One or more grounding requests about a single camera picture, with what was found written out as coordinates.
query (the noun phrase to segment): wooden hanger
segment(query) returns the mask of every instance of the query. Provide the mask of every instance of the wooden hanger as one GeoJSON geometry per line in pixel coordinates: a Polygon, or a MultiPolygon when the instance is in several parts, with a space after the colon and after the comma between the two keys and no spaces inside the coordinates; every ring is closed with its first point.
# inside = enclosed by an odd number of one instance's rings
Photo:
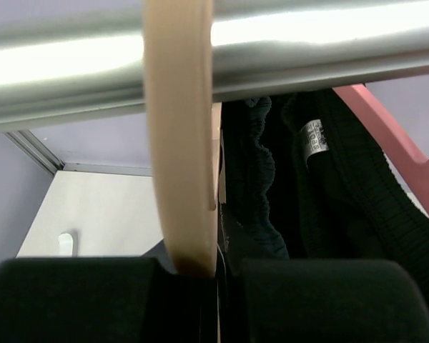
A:
{"type": "Polygon", "coordinates": [[[154,190],[177,271],[215,275],[221,104],[212,107],[212,0],[146,0],[145,97],[154,190]]]}

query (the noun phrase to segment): silver rail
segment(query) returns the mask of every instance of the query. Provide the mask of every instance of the silver rail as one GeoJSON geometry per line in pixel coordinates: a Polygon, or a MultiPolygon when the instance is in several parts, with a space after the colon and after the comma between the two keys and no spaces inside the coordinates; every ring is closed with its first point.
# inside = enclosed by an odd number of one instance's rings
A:
{"type": "MultiPolygon", "coordinates": [[[[429,0],[215,1],[215,101],[429,73],[429,0]]],[[[0,26],[0,131],[144,111],[141,22],[0,26]]]]}

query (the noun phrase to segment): pink hanger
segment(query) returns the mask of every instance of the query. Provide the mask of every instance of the pink hanger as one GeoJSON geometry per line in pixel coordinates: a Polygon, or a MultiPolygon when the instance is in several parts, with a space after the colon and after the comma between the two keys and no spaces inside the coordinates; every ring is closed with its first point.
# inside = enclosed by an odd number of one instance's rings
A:
{"type": "Polygon", "coordinates": [[[362,84],[334,88],[380,145],[429,214],[429,159],[362,84]]]}

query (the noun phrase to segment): clothing label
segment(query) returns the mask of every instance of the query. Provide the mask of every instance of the clothing label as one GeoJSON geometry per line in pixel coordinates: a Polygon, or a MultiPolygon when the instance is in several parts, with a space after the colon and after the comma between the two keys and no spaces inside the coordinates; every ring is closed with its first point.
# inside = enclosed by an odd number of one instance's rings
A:
{"type": "Polygon", "coordinates": [[[308,157],[313,154],[329,150],[320,119],[306,123],[300,130],[300,136],[305,164],[307,164],[308,157]]]}

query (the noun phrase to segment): black garment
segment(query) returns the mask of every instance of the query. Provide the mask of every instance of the black garment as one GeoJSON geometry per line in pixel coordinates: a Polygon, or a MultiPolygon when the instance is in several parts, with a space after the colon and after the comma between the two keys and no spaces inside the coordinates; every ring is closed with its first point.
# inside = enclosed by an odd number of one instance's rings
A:
{"type": "Polygon", "coordinates": [[[270,223],[266,197],[275,164],[260,137],[270,107],[268,97],[222,105],[226,197],[235,218],[257,243],[276,257],[288,258],[283,238],[270,223]]]}
{"type": "Polygon", "coordinates": [[[287,96],[282,119],[297,175],[299,222],[309,257],[391,259],[417,282],[429,306],[429,219],[410,201],[383,151],[332,90],[287,96]],[[296,136],[320,119],[329,151],[302,158],[296,136]]]}
{"type": "Polygon", "coordinates": [[[396,261],[429,306],[429,219],[364,126],[332,89],[274,96],[271,107],[265,99],[250,109],[223,105],[227,203],[245,230],[273,251],[281,233],[292,258],[396,261]],[[329,151],[305,165],[299,130],[313,119],[321,120],[329,151]],[[264,122],[258,144],[252,130],[264,122]],[[251,196],[265,191],[259,202],[251,196]]]}

